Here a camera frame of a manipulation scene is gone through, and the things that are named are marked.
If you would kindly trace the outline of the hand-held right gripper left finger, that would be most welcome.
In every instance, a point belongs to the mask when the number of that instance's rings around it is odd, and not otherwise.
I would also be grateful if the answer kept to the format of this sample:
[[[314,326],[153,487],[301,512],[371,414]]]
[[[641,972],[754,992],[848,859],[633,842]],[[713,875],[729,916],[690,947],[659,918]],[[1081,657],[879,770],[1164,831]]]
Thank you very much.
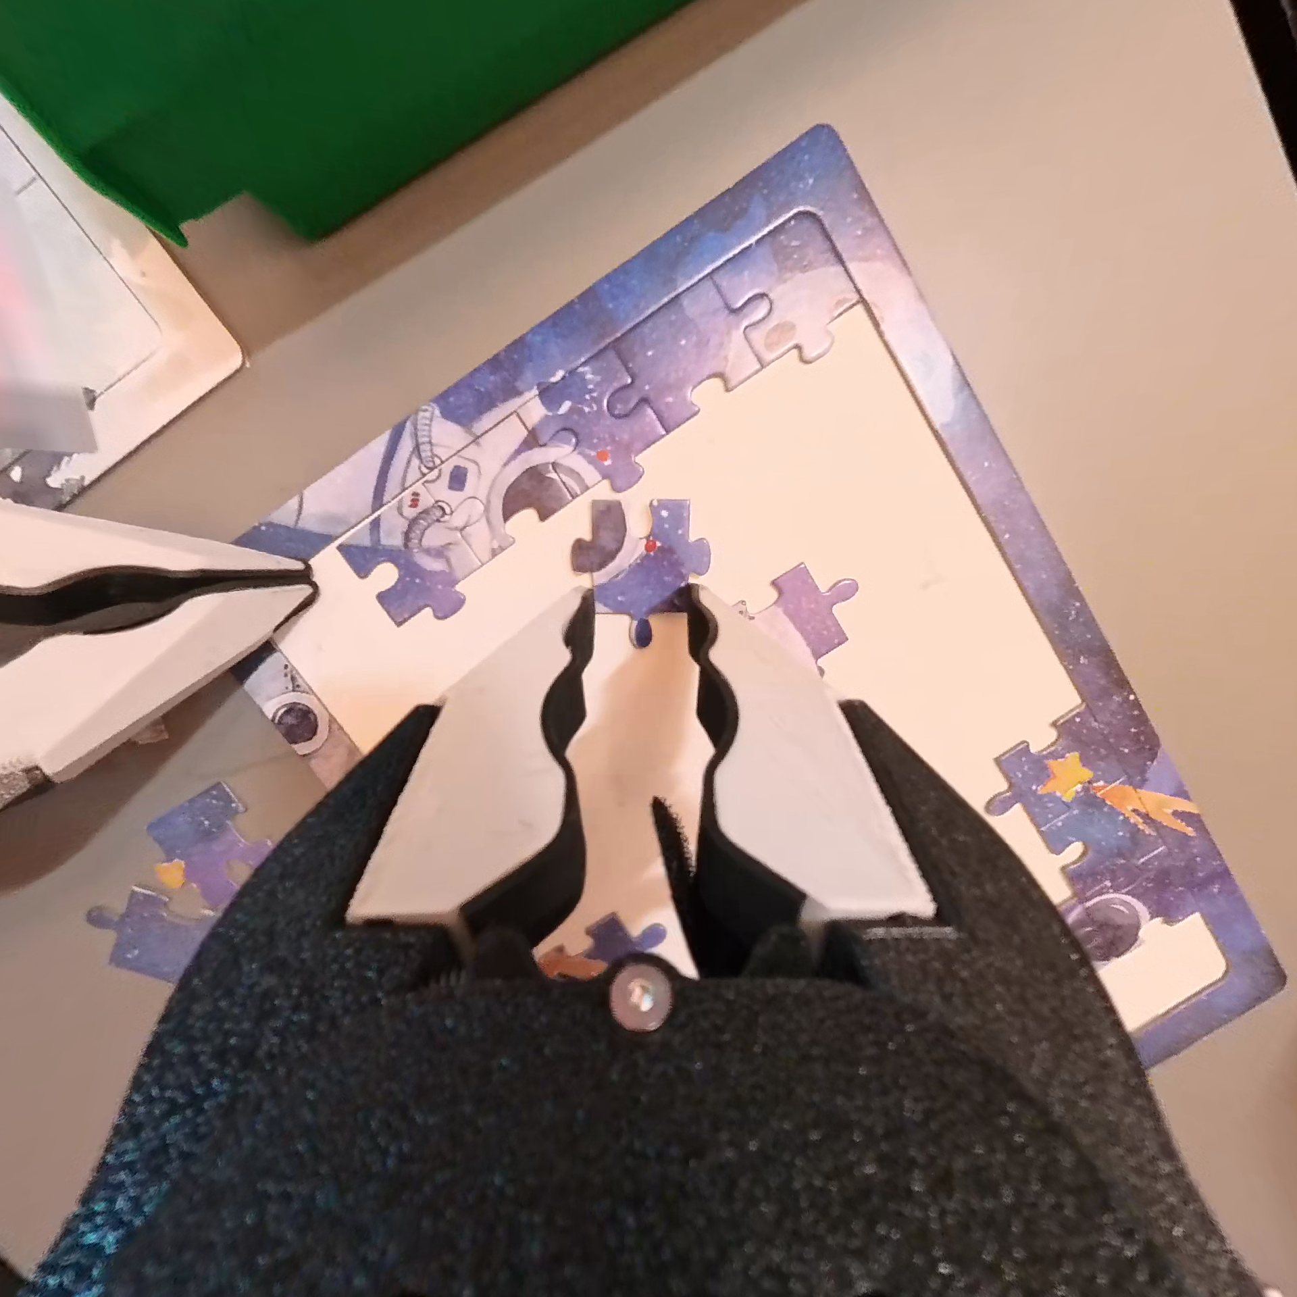
[[[588,853],[568,748],[593,648],[593,592],[571,589],[446,692],[351,899],[352,926],[548,938],[573,915]]]

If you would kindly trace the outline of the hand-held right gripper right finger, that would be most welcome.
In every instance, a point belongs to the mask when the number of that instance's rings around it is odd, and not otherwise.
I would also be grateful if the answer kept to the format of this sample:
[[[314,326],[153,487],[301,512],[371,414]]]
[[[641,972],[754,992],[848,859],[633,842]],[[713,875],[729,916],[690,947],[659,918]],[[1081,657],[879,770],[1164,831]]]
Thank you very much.
[[[713,754],[695,851],[701,907],[740,949],[831,921],[931,921],[936,902],[817,669],[689,587],[696,716]]]

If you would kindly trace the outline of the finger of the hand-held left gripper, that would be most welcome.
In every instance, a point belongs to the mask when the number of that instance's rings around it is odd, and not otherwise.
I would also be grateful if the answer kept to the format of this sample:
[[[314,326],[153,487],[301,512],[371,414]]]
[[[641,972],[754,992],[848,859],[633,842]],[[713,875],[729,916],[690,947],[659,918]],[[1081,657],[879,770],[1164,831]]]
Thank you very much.
[[[6,501],[2,589],[42,609],[110,609],[315,581],[300,560]]]
[[[34,760],[45,787],[76,779],[269,641],[315,595],[196,595],[136,628],[28,648],[2,669],[2,759]]]

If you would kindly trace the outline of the purple puzzle piece helmet arc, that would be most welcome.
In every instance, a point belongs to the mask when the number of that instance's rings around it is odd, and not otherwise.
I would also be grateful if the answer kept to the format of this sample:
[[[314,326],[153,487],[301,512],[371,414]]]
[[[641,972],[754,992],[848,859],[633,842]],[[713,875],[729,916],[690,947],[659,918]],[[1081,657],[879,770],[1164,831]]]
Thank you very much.
[[[684,612],[683,592],[710,566],[709,543],[692,536],[689,499],[652,501],[650,524],[646,535],[632,535],[624,506],[599,498],[590,507],[590,536],[571,547],[573,572],[590,578],[595,609],[625,617],[639,651],[653,640],[652,617]]]

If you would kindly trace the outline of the blue space puzzle frame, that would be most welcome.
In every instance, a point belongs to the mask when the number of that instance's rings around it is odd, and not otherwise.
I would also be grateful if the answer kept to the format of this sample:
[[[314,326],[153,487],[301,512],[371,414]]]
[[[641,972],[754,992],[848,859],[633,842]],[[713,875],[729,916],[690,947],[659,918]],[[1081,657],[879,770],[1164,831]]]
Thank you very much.
[[[527,476],[508,496],[513,543],[460,583],[463,607],[392,624],[377,595],[394,569],[358,578],[338,547],[423,476],[414,414],[434,407],[453,441],[470,442],[752,248],[788,271],[842,263],[860,300],[834,320],[832,348],[815,362],[789,353],[732,391],[698,387],[698,414],[641,456],[627,492],[601,481],[544,516],[522,504],[556,501],[541,495],[554,481]],[[1082,845],[1053,854],[1022,808],[987,813],[1007,788],[998,759],[1021,742],[1038,753],[1079,742],[1137,776],[1166,748],[831,126],[805,130],[246,532],[241,546],[304,560],[318,581],[318,603],[239,672],[247,692],[334,785],[419,688],[451,685],[553,595],[591,589],[571,547],[590,536],[599,498],[624,506],[635,536],[652,527],[652,501],[689,499],[692,536],[710,547],[693,580],[743,615],[771,606],[772,580],[800,563],[822,589],[856,580],[859,595],[837,607],[849,640],[822,660],[826,683],[866,700],[981,807],[1058,909],[1067,867],[1157,868],[1157,918],[1133,952],[1096,967],[1147,1066],[1285,987],[1201,811],[1197,838],[1138,864]],[[584,762],[607,774],[604,716],[630,719],[613,689],[644,688],[684,626],[653,615],[639,651],[625,617],[598,614]]]

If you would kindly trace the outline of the blue puzzle piece white corner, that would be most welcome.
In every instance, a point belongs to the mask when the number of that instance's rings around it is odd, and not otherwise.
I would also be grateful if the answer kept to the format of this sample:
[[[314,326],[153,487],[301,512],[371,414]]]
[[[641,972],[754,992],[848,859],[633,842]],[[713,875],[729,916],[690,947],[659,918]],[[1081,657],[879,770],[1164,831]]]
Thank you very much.
[[[147,834],[164,858],[153,873],[167,895],[190,887],[212,915],[235,899],[273,847],[269,839],[241,836],[235,821],[244,813],[227,783],[213,783],[148,824]]]

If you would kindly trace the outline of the plain purple puzzle piece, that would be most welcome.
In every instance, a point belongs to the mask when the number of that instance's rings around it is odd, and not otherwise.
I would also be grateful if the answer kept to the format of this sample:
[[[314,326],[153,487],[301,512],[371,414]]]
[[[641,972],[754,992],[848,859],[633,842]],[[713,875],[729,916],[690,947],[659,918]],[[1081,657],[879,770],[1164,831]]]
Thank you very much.
[[[744,615],[788,651],[798,663],[823,677],[822,660],[849,641],[837,607],[859,595],[859,583],[840,578],[822,589],[800,563],[772,580],[771,606]]]

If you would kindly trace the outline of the orange comet tail puzzle piece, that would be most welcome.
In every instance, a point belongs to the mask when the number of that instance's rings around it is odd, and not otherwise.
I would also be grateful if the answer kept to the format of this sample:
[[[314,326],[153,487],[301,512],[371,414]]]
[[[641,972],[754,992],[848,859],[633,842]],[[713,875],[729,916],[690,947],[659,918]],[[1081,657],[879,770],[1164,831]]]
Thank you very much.
[[[656,950],[667,935],[666,927],[658,922],[633,933],[621,916],[610,913],[587,929],[588,946],[584,950],[568,952],[556,946],[539,956],[537,966],[550,980],[593,981],[618,961]]]

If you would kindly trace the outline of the blue starry puzzle piece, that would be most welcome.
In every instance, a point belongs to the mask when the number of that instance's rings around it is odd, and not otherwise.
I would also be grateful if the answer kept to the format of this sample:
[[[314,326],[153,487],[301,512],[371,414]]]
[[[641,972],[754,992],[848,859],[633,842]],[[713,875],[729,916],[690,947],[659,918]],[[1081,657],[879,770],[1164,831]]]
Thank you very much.
[[[168,896],[141,885],[117,912],[102,904],[87,910],[88,926],[113,935],[111,967],[164,984],[179,983],[216,921],[215,912],[176,913]]]

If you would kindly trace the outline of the pink dinosaur puzzle board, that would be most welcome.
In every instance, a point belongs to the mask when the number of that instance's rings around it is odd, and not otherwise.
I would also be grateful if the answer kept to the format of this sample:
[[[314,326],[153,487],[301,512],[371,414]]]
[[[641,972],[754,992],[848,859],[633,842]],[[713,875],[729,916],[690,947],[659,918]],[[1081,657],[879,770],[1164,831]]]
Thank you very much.
[[[59,510],[244,357],[168,252],[2,107],[5,499]]]

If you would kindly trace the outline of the joined comet star puzzle pieces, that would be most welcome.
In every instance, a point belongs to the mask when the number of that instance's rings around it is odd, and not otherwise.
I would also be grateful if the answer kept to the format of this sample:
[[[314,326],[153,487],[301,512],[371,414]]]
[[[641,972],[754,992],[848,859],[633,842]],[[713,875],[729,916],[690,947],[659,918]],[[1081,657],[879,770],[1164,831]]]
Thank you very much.
[[[1007,788],[988,800],[987,813],[1002,817],[1022,808],[1053,854],[1082,845],[1090,854],[1138,864],[1203,831],[1201,813],[1166,751],[1143,776],[1078,740],[1045,751],[1021,742],[998,766]]]

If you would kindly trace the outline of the white astronaut puzzle piece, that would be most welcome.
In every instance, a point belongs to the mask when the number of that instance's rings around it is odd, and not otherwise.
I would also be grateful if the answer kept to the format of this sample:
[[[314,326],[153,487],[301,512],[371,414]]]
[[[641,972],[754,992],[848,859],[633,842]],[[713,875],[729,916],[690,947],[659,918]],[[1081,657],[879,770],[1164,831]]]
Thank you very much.
[[[1064,870],[1070,898],[1059,907],[1064,922],[1096,967],[1133,952],[1157,913],[1157,868],[1143,862],[1101,868],[1081,862]]]

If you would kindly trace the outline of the assembled astronaut puzzle pieces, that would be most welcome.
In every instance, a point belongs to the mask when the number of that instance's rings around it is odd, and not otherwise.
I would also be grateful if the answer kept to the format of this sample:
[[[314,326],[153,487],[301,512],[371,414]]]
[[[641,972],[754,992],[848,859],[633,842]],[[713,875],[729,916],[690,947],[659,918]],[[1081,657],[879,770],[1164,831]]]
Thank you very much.
[[[453,441],[434,407],[414,414],[423,476],[338,555],[358,578],[394,569],[377,595],[392,624],[422,612],[443,621],[465,604],[460,583],[511,546],[508,496],[527,476],[554,481],[541,495],[556,501],[522,504],[544,516],[599,482],[627,492],[644,473],[641,456],[696,418],[698,387],[718,380],[732,391],[789,353],[818,360],[832,348],[834,320],[859,302],[834,255],[788,271],[747,249],[470,442]]]

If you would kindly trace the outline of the green plastic bin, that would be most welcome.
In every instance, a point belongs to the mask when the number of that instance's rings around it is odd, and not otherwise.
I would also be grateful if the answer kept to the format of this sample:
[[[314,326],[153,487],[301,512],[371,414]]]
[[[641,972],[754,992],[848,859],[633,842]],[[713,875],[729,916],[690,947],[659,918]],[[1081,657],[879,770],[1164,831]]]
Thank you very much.
[[[243,195],[317,240],[681,8],[3,2],[3,95],[181,248]]]

